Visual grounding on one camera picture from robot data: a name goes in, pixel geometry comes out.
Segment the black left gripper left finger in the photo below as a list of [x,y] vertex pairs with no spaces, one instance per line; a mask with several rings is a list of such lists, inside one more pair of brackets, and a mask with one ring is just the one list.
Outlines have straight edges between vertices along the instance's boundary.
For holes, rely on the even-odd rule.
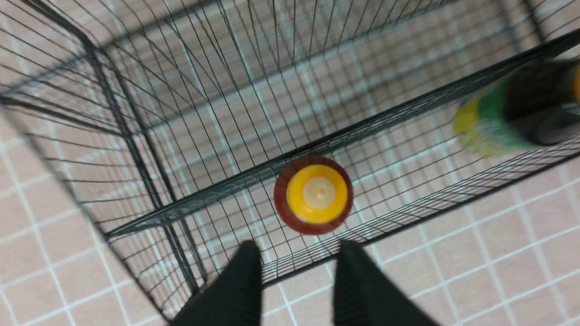
[[259,246],[243,241],[207,289],[192,296],[170,326],[259,326],[262,315],[262,272]]

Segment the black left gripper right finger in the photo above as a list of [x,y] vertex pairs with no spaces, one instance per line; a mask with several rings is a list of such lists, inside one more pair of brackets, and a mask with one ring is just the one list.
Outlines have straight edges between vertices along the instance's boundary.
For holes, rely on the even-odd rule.
[[437,326],[355,241],[342,240],[333,287],[335,326]]

